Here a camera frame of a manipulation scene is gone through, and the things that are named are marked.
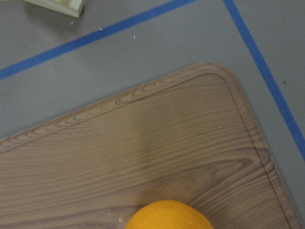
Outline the orange fruit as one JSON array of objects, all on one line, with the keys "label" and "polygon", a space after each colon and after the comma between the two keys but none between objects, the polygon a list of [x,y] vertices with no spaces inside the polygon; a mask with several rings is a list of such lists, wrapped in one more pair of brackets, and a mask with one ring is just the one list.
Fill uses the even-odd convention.
[{"label": "orange fruit", "polygon": [[208,219],[194,208],[176,201],[156,201],[138,210],[126,229],[212,229]]}]

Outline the wooden cutting board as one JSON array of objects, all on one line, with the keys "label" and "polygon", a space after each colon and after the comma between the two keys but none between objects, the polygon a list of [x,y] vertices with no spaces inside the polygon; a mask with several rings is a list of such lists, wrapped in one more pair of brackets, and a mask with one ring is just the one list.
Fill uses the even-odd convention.
[{"label": "wooden cutting board", "polygon": [[161,199],[216,229],[302,228],[223,66],[190,66],[0,142],[3,229],[122,229]]}]

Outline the wooden mug rack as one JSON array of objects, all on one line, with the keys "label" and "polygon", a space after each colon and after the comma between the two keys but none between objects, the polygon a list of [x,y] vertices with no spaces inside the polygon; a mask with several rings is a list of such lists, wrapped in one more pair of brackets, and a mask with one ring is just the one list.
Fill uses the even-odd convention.
[{"label": "wooden mug rack", "polygon": [[25,2],[75,18],[80,17],[85,4],[84,0],[25,0]]}]

